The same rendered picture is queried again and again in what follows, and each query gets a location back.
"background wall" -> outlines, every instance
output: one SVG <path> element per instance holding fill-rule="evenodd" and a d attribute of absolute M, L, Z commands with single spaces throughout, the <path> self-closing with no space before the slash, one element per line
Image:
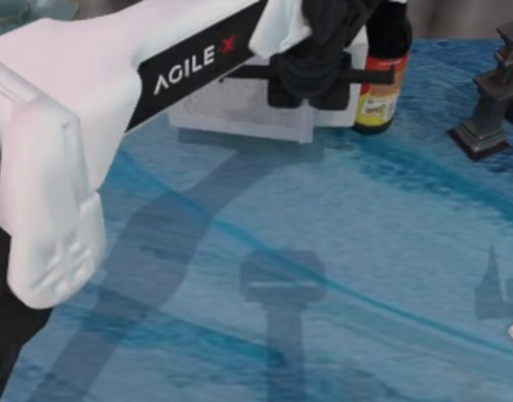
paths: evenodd
<path fill-rule="evenodd" d="M 78 18 L 90 18 L 139 0 L 76 1 Z M 496 27 L 513 19 L 513 0 L 409 0 L 409 9 L 417 38 L 494 38 Z"/>

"white robotic arm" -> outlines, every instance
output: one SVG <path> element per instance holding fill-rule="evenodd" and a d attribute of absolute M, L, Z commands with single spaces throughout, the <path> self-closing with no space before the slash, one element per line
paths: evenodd
<path fill-rule="evenodd" d="M 310 35 L 301 0 L 145 0 L 0 37 L 0 225 L 32 308 L 73 296 L 105 250 L 98 189 L 125 132 L 253 53 Z"/>

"bottle label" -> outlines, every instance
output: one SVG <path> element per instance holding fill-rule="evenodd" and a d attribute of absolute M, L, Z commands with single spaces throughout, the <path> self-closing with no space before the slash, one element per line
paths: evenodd
<path fill-rule="evenodd" d="M 398 105 L 407 59 L 407 55 L 399 59 L 367 57 L 366 70 L 389 70 L 394 66 L 396 74 L 392 85 L 362 84 L 356 124 L 377 127 L 388 123 L 393 118 Z"/>

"blue table surface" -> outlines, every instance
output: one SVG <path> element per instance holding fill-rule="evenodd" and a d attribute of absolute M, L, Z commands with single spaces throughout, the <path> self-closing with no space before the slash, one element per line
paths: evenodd
<path fill-rule="evenodd" d="M 445 135 L 499 45 L 417 41 L 378 137 L 299 146 L 165 116 L 128 137 L 103 268 L 4 400 L 513 402 L 513 147 L 472 163 Z"/>

